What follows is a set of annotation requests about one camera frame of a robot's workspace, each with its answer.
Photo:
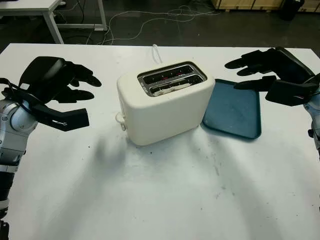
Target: wooden crate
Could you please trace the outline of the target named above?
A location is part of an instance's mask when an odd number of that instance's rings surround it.
[[[251,9],[254,0],[211,0],[216,9]]]
[[[255,0],[253,10],[278,10],[283,0]]]
[[[299,12],[315,12],[320,4],[320,0],[305,0]]]

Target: white table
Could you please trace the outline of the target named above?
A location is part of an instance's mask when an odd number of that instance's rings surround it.
[[[196,60],[217,78],[243,81],[224,64],[257,48],[159,47],[164,61]],[[136,147],[115,121],[117,78],[152,66],[151,46],[10,44],[1,77],[14,83],[37,56],[93,70],[95,98],[51,102],[86,108],[90,127],[62,132],[39,124],[15,176],[6,221],[24,240],[319,240],[320,162],[302,106],[260,95],[262,134],[254,141],[202,126]],[[290,49],[315,73],[310,49]]]
[[[18,0],[0,2],[0,16],[43,16],[56,44],[63,44],[59,28],[94,28],[107,30],[106,17],[102,0],[97,0],[102,24],[58,24],[53,11],[61,0]]]

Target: toaster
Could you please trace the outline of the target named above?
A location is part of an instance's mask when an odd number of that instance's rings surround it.
[[[209,72],[191,61],[128,73],[117,81],[116,120],[136,145],[170,138],[201,123],[214,85]]]

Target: floor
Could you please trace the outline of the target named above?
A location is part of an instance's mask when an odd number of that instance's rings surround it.
[[[66,8],[57,13],[57,21],[80,23],[82,12],[76,0],[67,0]],[[141,25],[141,33],[131,40],[115,40],[113,45],[150,46],[212,46],[212,47],[274,47],[311,48],[320,57],[320,14],[298,13],[292,21],[284,21],[278,13],[261,11],[214,11],[206,0],[104,0],[104,9],[109,22],[115,14],[128,10],[188,14],[187,8],[210,15],[196,17],[129,12],[115,17],[111,30],[116,39],[135,37]],[[10,17],[0,23],[0,52],[9,43],[54,43],[42,17]],[[85,1],[84,23],[100,23],[98,5],[95,0]],[[61,29],[66,44],[98,44],[105,33],[91,30]],[[111,39],[110,32],[106,40]]]

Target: blue tray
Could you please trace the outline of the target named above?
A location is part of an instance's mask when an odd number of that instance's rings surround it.
[[[203,124],[225,133],[256,139],[261,135],[259,93],[234,89],[235,82],[215,80]]]

